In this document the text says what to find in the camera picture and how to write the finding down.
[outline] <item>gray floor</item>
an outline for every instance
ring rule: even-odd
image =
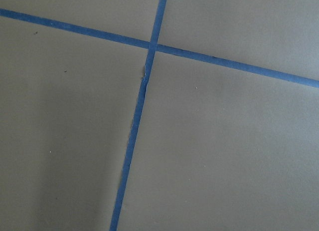
[[[159,43],[319,80],[318,0],[167,0]],[[0,0],[149,41],[158,0]],[[147,49],[0,16],[0,230],[109,230]],[[119,231],[319,230],[319,89],[156,52]]]

